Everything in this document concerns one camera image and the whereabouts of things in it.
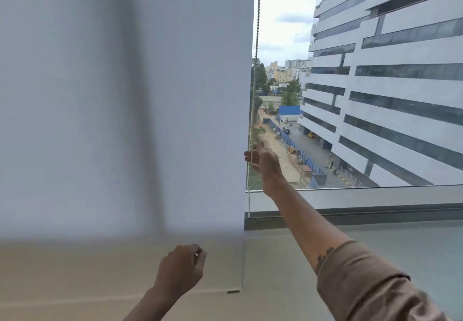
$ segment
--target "cityscape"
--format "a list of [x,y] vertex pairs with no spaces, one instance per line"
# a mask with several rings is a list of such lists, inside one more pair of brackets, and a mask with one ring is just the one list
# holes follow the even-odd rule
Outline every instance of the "cityscape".
[[265,70],[255,141],[269,143],[288,181],[463,184],[459,2],[317,0],[307,59],[253,61]]

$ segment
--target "right hand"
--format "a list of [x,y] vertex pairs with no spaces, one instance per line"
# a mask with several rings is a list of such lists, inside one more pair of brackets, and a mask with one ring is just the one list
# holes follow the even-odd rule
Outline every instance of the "right hand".
[[[245,160],[251,162],[251,152],[245,151]],[[286,182],[281,172],[278,155],[269,148],[267,142],[259,142],[252,151],[252,167],[262,176],[263,192],[270,196],[278,184]]]

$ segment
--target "sleeve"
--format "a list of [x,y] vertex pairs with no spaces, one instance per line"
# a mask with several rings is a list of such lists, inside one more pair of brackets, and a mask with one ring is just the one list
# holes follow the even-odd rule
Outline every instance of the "sleeve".
[[406,273],[355,241],[328,255],[317,291],[336,321],[450,320]]

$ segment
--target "cloud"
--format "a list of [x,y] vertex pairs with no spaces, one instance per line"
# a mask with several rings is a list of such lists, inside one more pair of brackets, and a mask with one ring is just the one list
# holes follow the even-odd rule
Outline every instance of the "cloud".
[[299,32],[294,36],[294,43],[310,42],[311,40],[312,35],[310,34],[310,31]]
[[259,50],[279,51],[282,49],[281,45],[271,43],[259,43]]
[[313,17],[310,14],[283,13],[275,18],[275,22],[311,24],[313,22]]

